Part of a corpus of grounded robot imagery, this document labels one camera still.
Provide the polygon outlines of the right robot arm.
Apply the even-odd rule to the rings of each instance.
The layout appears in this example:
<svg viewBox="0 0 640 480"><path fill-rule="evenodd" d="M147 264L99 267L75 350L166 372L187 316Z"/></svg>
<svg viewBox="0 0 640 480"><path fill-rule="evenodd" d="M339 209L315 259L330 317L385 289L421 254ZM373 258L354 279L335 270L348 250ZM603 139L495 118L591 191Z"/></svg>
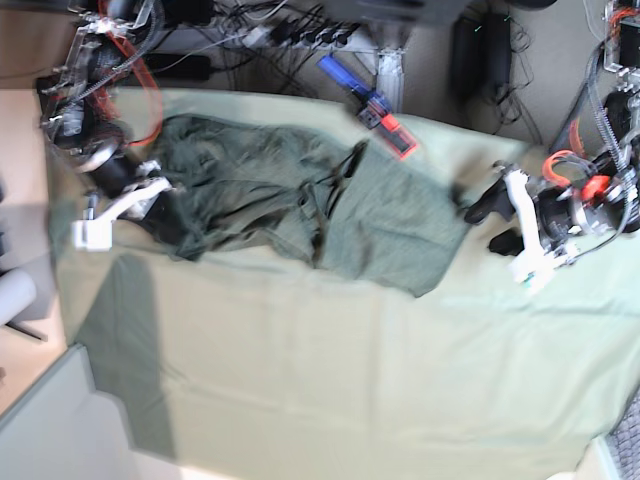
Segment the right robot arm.
<svg viewBox="0 0 640 480"><path fill-rule="evenodd" d="M71 224L76 249L108 251L113 225L126 220L157 240L177 244L188 233L174 186L160 164L138 160L162 129L162 96L144 57L164 27L159 1L72 1L80 17L65 63L36 81L41 129L54 153L88 181L87 206ZM110 87L132 75L146 93L150 132L132 139L117 121Z"/></svg>

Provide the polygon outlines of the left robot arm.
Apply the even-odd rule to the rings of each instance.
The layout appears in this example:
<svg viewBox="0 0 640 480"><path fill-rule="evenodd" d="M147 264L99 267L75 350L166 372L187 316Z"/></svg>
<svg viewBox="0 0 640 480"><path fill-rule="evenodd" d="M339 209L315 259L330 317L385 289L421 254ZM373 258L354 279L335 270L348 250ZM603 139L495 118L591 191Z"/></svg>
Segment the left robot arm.
<svg viewBox="0 0 640 480"><path fill-rule="evenodd" d="M604 32L574 103L537 176L496 163L496 182L467 210L469 225L496 213L518 227L492 252L570 265L639 230L639 4L608 1Z"/></svg>

